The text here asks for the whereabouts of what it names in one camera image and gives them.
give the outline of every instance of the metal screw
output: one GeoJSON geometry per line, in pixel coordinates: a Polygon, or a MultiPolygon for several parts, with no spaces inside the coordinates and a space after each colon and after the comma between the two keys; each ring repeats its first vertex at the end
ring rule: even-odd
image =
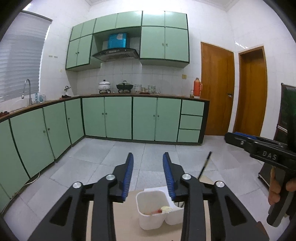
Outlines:
{"type": "Polygon", "coordinates": [[[111,180],[115,179],[115,176],[113,174],[109,174],[109,175],[106,176],[106,179],[111,181],[111,180]]]}
{"type": "Polygon", "coordinates": [[[74,188],[80,188],[81,185],[82,185],[81,182],[75,182],[75,183],[73,183],[72,187],[74,187],[74,188]]]}
{"type": "Polygon", "coordinates": [[[191,179],[191,175],[190,175],[190,174],[183,174],[183,175],[182,175],[182,178],[183,178],[184,180],[189,180],[189,179],[191,179]]]}
{"type": "Polygon", "coordinates": [[[216,182],[216,186],[219,187],[219,188],[222,188],[222,187],[225,186],[225,183],[222,182],[222,181],[218,181],[218,182],[216,182]]]}

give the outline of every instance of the human hand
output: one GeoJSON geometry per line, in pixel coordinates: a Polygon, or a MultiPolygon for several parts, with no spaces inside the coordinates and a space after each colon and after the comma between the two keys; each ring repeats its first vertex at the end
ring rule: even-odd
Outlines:
{"type": "MultiPolygon", "coordinates": [[[[296,191],[296,178],[293,178],[292,180],[287,182],[286,190],[289,192],[296,191]]],[[[273,205],[279,202],[280,192],[281,192],[281,186],[276,180],[276,172],[275,172],[275,168],[273,167],[270,172],[270,184],[269,184],[269,196],[268,196],[268,202],[270,205],[273,205]]]]}

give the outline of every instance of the blue box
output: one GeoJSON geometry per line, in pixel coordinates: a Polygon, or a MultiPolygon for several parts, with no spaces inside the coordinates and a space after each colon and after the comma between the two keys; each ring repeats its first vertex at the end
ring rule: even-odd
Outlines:
{"type": "Polygon", "coordinates": [[[127,33],[110,34],[108,49],[127,48],[127,33]]]}

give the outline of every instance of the tiled floor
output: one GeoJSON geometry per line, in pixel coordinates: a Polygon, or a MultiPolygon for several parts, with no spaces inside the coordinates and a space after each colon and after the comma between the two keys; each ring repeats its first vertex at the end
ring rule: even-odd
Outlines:
{"type": "Polygon", "coordinates": [[[211,160],[204,172],[212,181],[222,180],[246,206],[257,221],[265,226],[270,239],[276,241],[288,225],[285,218],[278,228],[266,222],[268,191],[257,178],[262,164],[223,137],[206,136],[202,146],[174,146],[83,139],[40,178],[29,185],[15,200],[4,218],[20,241],[27,240],[40,220],[75,181],[83,184],[98,181],[134,155],[130,190],[166,185],[162,155],[168,152],[173,163],[197,176],[209,151],[211,160]]]}

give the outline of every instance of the countertop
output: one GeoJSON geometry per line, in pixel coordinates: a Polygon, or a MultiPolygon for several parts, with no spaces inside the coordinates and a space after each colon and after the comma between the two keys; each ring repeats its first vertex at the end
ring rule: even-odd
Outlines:
{"type": "Polygon", "coordinates": [[[183,100],[193,100],[193,101],[202,101],[207,102],[207,99],[197,99],[197,98],[190,98],[188,96],[180,96],[180,95],[163,95],[163,94],[129,94],[129,93],[116,93],[116,94],[91,94],[91,95],[77,95],[70,98],[59,98],[55,100],[45,101],[43,103],[33,104],[30,106],[23,107],[21,109],[17,109],[15,111],[11,111],[8,115],[5,115],[0,118],[0,122],[3,122],[9,118],[17,116],[22,113],[26,113],[32,110],[36,110],[48,105],[64,102],[67,100],[78,99],[78,98],[91,98],[91,97],[111,97],[111,96],[133,96],[133,97],[161,97],[161,98],[173,98],[173,99],[183,99],[183,100]]]}

